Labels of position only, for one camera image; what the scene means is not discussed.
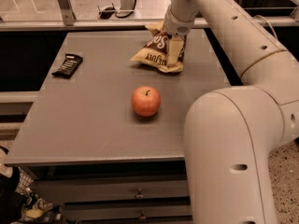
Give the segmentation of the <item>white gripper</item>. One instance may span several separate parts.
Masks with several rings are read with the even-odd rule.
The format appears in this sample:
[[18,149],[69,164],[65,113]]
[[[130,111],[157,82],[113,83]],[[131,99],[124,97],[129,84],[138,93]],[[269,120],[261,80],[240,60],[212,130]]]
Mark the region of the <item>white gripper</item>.
[[167,65],[176,64],[181,53],[185,36],[194,26],[194,21],[199,9],[195,6],[175,6],[171,4],[164,16],[164,30],[172,37],[167,43]]

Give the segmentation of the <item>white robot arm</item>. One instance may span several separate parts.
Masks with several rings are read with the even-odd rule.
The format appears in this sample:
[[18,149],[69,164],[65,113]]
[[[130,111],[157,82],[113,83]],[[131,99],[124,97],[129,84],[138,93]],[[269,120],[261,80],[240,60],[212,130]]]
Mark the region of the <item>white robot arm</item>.
[[171,0],[164,28],[202,15],[242,83],[189,109],[184,155],[193,224],[278,224],[268,156],[298,136],[297,60],[234,0]]

